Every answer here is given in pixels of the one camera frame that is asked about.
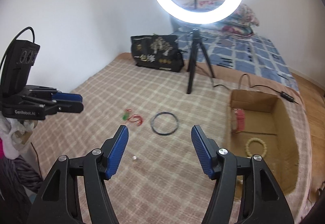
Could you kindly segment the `left gloved hand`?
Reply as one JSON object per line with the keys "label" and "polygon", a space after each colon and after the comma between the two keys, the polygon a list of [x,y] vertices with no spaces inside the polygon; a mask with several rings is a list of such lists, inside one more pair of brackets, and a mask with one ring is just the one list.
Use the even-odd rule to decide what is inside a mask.
{"label": "left gloved hand", "polygon": [[1,114],[1,140],[6,158],[14,160],[25,153],[38,121],[19,121]]}

